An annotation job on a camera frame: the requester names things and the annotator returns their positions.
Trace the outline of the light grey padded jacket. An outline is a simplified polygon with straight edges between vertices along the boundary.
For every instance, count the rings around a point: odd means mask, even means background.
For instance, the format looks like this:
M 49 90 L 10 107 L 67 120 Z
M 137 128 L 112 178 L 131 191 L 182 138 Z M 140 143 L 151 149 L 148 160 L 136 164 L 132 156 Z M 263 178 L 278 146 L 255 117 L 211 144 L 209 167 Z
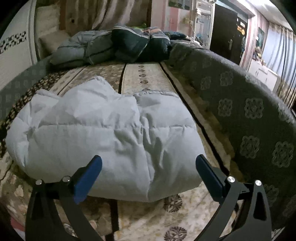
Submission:
M 100 76 L 63 96 L 39 90 L 13 120 L 10 156 L 31 178 L 55 182 L 99 155 L 89 194 L 154 202 L 196 188 L 196 157 L 205 150 L 177 94 L 117 93 Z

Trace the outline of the white low cabinet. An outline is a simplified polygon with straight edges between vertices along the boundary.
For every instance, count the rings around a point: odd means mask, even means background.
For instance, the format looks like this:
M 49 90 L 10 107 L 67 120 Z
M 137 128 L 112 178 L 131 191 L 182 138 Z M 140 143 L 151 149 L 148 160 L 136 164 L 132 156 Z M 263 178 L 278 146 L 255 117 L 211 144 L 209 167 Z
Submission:
M 276 93 L 280 85 L 280 77 L 271 69 L 262 65 L 259 61 L 251 60 L 249 73 L 258 78 L 272 92 Z

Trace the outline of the blue striped curtain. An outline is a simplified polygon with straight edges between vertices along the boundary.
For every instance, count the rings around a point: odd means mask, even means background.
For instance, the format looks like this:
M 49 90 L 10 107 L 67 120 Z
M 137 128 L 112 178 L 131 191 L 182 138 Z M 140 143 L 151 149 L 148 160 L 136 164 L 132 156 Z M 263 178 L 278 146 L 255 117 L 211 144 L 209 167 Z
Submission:
M 263 59 L 267 67 L 280 77 L 278 97 L 291 109 L 295 103 L 295 33 L 269 23 Z

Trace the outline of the white patterned cabinet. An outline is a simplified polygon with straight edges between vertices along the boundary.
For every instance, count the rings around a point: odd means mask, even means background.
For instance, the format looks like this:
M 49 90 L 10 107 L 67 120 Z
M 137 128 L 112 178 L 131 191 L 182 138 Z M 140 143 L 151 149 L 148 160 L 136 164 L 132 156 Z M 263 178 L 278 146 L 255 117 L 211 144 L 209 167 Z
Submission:
M 36 1 L 28 1 L 16 13 L 1 37 L 1 89 L 37 63 L 35 47 Z

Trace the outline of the beige pillow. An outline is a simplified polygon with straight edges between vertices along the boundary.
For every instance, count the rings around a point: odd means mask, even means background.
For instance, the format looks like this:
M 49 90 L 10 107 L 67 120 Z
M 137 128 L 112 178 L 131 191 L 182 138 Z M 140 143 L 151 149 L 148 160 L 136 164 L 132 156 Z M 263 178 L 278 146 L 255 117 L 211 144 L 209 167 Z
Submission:
M 70 35 L 64 30 L 58 30 L 47 35 L 43 35 L 38 39 L 38 52 L 39 57 L 44 59 L 54 53 L 58 47 L 67 39 Z

